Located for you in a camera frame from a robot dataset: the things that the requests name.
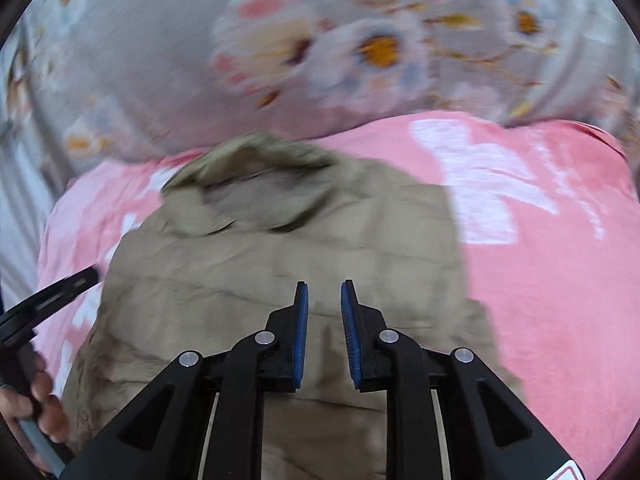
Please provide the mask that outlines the beige quilted puffer jacket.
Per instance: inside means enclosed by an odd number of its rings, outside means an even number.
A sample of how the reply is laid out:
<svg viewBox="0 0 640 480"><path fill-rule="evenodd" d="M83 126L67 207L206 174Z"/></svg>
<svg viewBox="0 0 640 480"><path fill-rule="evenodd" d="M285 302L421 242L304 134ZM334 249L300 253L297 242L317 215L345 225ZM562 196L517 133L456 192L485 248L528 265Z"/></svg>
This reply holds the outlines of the beige quilted puffer jacket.
<svg viewBox="0 0 640 480"><path fill-rule="evenodd" d="M184 350L214 354L309 287L306 364L266 403L267 479L381 479L385 396L349 376L340 288L421 346L468 347L496 366L469 297L443 188L373 160L253 133L175 174L162 206L119 243L96 322L63 393L81 448Z"/></svg>

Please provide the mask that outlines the pink blanket with white bows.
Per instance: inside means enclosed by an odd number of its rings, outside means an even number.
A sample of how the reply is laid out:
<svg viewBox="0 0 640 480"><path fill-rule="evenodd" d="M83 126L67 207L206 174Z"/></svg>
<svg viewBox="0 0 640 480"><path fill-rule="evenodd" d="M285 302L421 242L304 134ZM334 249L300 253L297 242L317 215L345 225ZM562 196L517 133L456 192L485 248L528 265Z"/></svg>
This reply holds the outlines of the pink blanket with white bows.
<svg viewBox="0 0 640 480"><path fill-rule="evenodd" d="M505 129L434 112L321 144L448 188L501 363L599 477L639 418L639 203L615 139L582 122Z"/></svg>

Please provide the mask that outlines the grey floral bed sheet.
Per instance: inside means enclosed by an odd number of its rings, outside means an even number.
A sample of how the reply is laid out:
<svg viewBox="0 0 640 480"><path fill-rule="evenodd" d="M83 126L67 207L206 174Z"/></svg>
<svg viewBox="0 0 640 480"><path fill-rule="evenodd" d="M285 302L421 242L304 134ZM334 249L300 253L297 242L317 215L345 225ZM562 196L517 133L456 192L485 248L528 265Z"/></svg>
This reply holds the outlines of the grey floral bed sheet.
<svg viewBox="0 0 640 480"><path fill-rule="evenodd" d="M591 122L639 163L639 0L1 0L1 303L101 162L421 110Z"/></svg>

